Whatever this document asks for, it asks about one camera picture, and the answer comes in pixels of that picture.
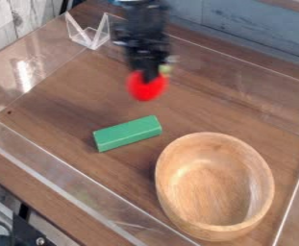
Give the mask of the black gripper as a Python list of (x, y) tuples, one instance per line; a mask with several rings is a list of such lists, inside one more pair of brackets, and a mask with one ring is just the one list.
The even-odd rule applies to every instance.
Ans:
[(166, 34), (170, 6), (168, 3), (121, 3), (125, 18), (113, 25), (114, 44), (129, 52), (130, 69), (142, 69), (145, 83), (160, 76), (160, 64), (172, 56)]

